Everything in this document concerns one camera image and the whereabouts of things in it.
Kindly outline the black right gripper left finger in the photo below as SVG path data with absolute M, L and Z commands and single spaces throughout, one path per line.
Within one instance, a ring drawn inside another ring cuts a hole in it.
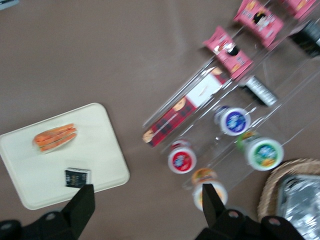
M 92 184 L 84 185 L 60 211 L 51 211 L 23 227 L 23 240 L 77 240 L 95 211 Z

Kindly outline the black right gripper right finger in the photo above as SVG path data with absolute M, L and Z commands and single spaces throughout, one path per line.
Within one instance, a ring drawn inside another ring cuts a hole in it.
M 261 240 L 261 226 L 236 209 L 227 209 L 210 183 L 202 185 L 202 208 L 208 227 L 196 240 Z

